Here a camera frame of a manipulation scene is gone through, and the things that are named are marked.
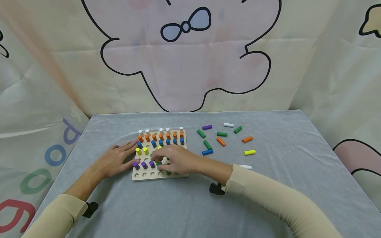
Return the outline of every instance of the fabric backdrop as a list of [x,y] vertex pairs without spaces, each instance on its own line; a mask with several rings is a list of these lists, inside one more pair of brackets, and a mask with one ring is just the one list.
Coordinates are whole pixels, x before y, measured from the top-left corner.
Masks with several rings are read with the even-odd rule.
[[380,208],[380,7],[0,1],[1,236],[21,236],[94,113],[301,109]]

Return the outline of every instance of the red letter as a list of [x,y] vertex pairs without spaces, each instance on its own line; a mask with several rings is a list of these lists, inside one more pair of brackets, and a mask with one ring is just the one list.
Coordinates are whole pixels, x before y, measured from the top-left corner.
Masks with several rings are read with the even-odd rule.
[[29,218],[26,221],[25,225],[20,230],[20,233],[24,233],[26,231],[26,229],[28,228],[28,225],[32,221],[32,218],[36,214],[36,209],[34,208],[34,206],[30,203],[26,203],[23,201],[8,199],[8,200],[5,200],[4,202],[0,203],[0,211],[6,207],[13,207],[13,208],[18,208],[18,209],[16,211],[16,214],[15,214],[13,220],[8,225],[0,226],[0,233],[7,232],[7,231],[11,230],[13,227],[15,227],[17,225],[17,223],[19,223],[24,211],[27,211],[29,213]]

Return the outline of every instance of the person's left hand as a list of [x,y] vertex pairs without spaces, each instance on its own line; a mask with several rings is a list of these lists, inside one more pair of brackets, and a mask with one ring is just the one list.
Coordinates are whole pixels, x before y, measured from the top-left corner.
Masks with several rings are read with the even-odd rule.
[[112,177],[120,174],[126,169],[132,168],[132,163],[140,163],[140,160],[130,160],[123,164],[124,160],[135,153],[138,140],[129,141],[121,146],[111,146],[101,157],[99,157],[90,168],[100,173],[103,177]]

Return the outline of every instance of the black wrist strap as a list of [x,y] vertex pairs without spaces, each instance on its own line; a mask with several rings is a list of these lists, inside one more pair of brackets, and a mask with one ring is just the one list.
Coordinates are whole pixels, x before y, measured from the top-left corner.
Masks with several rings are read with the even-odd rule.
[[82,216],[90,218],[93,215],[93,213],[98,209],[99,206],[95,202],[92,202],[92,203],[86,202],[86,203],[87,203],[88,208]]
[[222,185],[220,183],[218,183],[217,185],[212,183],[209,187],[209,192],[214,193],[216,195],[223,196],[223,195],[225,195],[225,192],[222,191],[221,187],[222,187]]

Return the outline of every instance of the pink cartoon character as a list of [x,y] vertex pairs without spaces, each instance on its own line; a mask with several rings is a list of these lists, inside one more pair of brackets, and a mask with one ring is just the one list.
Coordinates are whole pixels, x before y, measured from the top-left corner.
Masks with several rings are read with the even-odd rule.
[[82,0],[109,39],[112,71],[141,74],[168,112],[199,110],[212,90],[243,94],[270,73],[270,57],[249,51],[275,25],[281,0]]
[[381,154],[356,139],[341,141],[333,151],[381,212]]

